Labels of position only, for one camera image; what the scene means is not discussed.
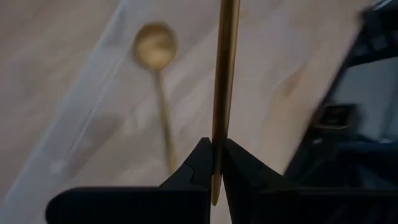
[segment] spoon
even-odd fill
[[[162,70],[177,53],[177,40],[173,30],[162,22],[146,24],[134,40],[134,55],[139,63],[150,70],[156,78],[159,94],[160,117],[166,143],[167,165],[170,175],[175,171],[175,149],[170,131],[169,106],[166,100]]]

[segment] spoon handle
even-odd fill
[[[169,104],[166,98],[162,75],[160,74],[160,72],[158,72],[155,77],[157,80],[156,84],[158,89],[157,92],[159,98],[160,119],[162,120],[164,140],[166,143],[167,167],[169,170],[169,174],[171,175],[175,171],[176,155],[174,141],[170,129]]]

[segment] wooden surface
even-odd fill
[[[229,137],[283,173],[357,34],[358,13],[368,2],[242,1]],[[0,7],[4,11],[0,26],[6,30],[0,34],[0,177],[4,180],[0,198],[52,121],[117,2],[19,0],[5,5]],[[201,30],[201,38],[192,40],[192,47],[182,47],[178,61],[165,71],[180,162],[198,138],[211,135],[217,11],[212,7],[206,18],[196,18],[204,21],[202,25],[212,21],[209,29]],[[131,89],[143,88],[136,79],[126,78],[133,63],[122,63],[107,101],[100,106],[107,109],[99,110],[109,112],[115,105],[110,99],[126,100],[132,97]],[[115,122],[108,119],[99,126],[93,122],[90,129],[99,129],[91,137],[98,140],[96,149],[90,156],[82,154],[89,159],[77,159],[76,172],[65,187],[156,185],[166,178],[162,151],[126,150],[154,136],[161,139],[159,121],[141,122],[157,109],[154,102],[149,97],[136,105],[134,116],[123,115]],[[135,127],[146,128],[127,138],[131,120]],[[111,128],[102,133],[103,126]],[[151,147],[160,144],[154,141]],[[212,208],[212,221],[228,220],[221,192],[220,205]]]

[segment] black object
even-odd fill
[[[160,187],[77,188],[49,203],[56,223],[209,223],[211,142],[203,138]],[[233,223],[397,223],[398,191],[300,188],[232,140],[224,185]]]

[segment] wooden table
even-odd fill
[[[283,173],[356,37],[358,13],[369,0],[267,0],[261,7],[253,1],[241,2],[229,136]],[[0,199],[51,123],[118,2],[10,0],[1,4]],[[178,80],[173,71],[170,69],[171,75],[165,81],[171,101],[178,93],[173,88]],[[196,85],[200,81],[190,82]],[[209,86],[213,88],[209,83],[211,78],[201,85],[209,90]],[[192,90],[184,95],[191,93],[195,97],[198,90],[193,84]],[[201,100],[209,101],[209,96],[212,102],[211,94]],[[177,102],[171,109],[174,121],[188,113],[189,109],[181,109],[187,108],[181,105]],[[202,111],[200,117],[206,122],[194,125],[209,136],[211,106],[207,104],[197,110]],[[194,143],[184,143],[187,137],[183,131],[175,135],[177,142],[182,142],[180,148],[192,148]],[[105,148],[114,144],[117,138],[104,143]],[[182,149],[181,161],[189,153]],[[100,161],[109,157],[104,151],[99,150],[93,156],[91,168],[85,167],[81,173],[95,172],[102,165]],[[121,178],[129,175],[126,171]],[[212,214],[227,214],[225,200],[222,195],[223,206],[212,209]],[[213,222],[226,222],[228,218],[212,215]]]

